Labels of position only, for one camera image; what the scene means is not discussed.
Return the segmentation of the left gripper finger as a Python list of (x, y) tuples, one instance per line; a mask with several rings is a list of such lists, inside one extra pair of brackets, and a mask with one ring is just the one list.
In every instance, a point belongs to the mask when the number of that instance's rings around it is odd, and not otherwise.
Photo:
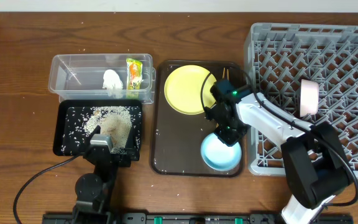
[(101, 127), (97, 125), (88, 136), (93, 137), (95, 134), (99, 134), (100, 131), (101, 131)]
[(129, 135), (126, 142), (126, 152), (127, 154), (135, 153), (135, 131), (134, 128), (131, 127), (129, 131)]

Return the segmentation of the black plastic tray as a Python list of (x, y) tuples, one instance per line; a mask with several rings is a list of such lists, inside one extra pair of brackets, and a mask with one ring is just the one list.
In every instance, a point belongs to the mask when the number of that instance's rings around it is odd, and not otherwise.
[(53, 152), (57, 156), (64, 156), (58, 149), (57, 144), (62, 141), (62, 127), (65, 122), (65, 115), (69, 107), (100, 107), (100, 106), (138, 106), (142, 113), (142, 103), (139, 100), (65, 100), (60, 103), (58, 108), (57, 125), (53, 142)]

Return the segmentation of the clear plastic bin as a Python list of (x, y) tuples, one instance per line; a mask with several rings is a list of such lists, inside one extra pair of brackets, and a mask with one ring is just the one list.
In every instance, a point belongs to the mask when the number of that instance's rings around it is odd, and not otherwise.
[[(127, 58), (143, 64), (142, 83), (137, 98), (127, 98)], [(103, 89), (103, 75), (114, 70), (123, 83), (122, 90)], [(48, 89), (60, 100), (135, 99), (152, 104), (155, 99), (156, 71), (149, 54), (63, 54), (52, 60)]]

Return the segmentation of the yellow plate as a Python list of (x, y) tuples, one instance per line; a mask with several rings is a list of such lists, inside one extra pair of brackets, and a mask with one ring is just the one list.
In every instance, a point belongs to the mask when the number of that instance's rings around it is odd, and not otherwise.
[(196, 115), (204, 112), (201, 87), (209, 70), (197, 65), (185, 65), (169, 74), (164, 84), (168, 104), (177, 112)]

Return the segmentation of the light blue bowl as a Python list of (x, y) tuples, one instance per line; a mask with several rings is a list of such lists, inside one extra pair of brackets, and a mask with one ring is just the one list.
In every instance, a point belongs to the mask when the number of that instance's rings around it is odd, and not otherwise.
[(217, 171), (232, 170), (240, 163), (242, 157), (241, 145), (238, 142), (233, 146), (227, 146), (214, 133), (204, 138), (200, 153), (204, 162)]

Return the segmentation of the white napkin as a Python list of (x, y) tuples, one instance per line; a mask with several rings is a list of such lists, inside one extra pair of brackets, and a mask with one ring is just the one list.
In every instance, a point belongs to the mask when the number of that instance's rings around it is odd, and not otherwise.
[(123, 83), (119, 75), (114, 70), (106, 70), (103, 75), (103, 89), (122, 90)]

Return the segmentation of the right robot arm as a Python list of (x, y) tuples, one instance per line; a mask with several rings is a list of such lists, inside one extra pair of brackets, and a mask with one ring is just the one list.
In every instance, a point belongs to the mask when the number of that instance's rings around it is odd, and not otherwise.
[(291, 197), (281, 212), (285, 223), (313, 223), (323, 208), (346, 187), (354, 185), (356, 194), (342, 207), (358, 201), (358, 180), (351, 170), (336, 130), (329, 123), (319, 125), (301, 121), (271, 104), (262, 93), (252, 90), (211, 89), (216, 100), (205, 107), (206, 119), (218, 124), (211, 137), (215, 144), (202, 148), (234, 149), (253, 127), (282, 152)]

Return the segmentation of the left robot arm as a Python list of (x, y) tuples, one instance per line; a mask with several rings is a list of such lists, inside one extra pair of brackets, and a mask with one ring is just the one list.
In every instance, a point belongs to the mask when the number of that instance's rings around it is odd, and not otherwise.
[(80, 155), (94, 165), (94, 171), (76, 181), (72, 223), (116, 223), (110, 208), (112, 190), (118, 168), (130, 167), (132, 161), (139, 159), (136, 137), (136, 131), (131, 128), (126, 137), (125, 154), (112, 153), (111, 136), (101, 134), (101, 127), (97, 126), (80, 146)]

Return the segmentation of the brown serving tray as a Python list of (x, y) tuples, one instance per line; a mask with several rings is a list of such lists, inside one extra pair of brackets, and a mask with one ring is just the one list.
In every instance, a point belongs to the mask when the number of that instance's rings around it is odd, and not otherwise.
[(241, 160), (235, 168), (217, 171), (210, 168), (201, 157), (203, 139), (216, 128), (216, 123), (204, 118), (204, 114), (185, 115), (174, 110), (164, 95), (165, 81), (175, 69), (184, 65), (199, 65), (213, 73), (215, 78), (223, 76), (223, 69), (229, 69), (230, 82), (240, 87), (245, 83), (234, 62), (166, 60), (157, 69), (157, 90), (155, 97), (154, 137), (150, 147), (150, 165), (162, 175), (184, 175), (198, 177), (235, 177), (244, 168)]

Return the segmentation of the spilled rice pile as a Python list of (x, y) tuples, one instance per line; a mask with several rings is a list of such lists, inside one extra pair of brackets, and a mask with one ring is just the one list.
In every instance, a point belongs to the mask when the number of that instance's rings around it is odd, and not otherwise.
[(99, 125), (101, 134), (112, 137), (111, 152), (126, 148), (129, 131), (133, 127), (135, 148), (139, 151), (141, 115), (138, 106), (69, 107), (62, 127), (62, 141), (57, 144), (57, 149), (65, 156), (74, 156)]

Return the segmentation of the grey dishwasher rack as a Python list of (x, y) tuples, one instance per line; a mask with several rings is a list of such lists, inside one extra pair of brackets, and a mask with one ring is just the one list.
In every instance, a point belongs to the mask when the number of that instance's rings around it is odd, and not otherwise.
[(255, 23), (244, 68), (257, 91), (293, 116), (302, 80), (319, 86), (318, 111), (304, 120), (334, 126), (358, 178), (358, 26)]

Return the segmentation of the pink white bowl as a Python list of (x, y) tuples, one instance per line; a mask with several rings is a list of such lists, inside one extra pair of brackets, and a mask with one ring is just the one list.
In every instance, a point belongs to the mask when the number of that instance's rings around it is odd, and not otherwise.
[(300, 116), (314, 115), (318, 112), (319, 85), (309, 80), (301, 81)]

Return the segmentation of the green orange snack wrapper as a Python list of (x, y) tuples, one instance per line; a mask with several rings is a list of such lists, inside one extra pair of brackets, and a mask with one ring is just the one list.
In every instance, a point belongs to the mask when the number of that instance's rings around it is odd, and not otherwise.
[(142, 83), (143, 64), (141, 61), (133, 58), (127, 58), (126, 63), (127, 63), (127, 98), (137, 98)]

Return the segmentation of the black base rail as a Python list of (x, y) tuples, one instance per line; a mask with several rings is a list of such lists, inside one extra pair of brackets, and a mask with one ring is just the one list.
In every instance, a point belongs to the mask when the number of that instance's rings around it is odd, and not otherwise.
[(122, 215), (97, 214), (45, 214), (42, 223), (111, 223), (111, 224), (276, 224), (283, 223), (280, 215), (147, 215), (145, 213), (125, 213)]

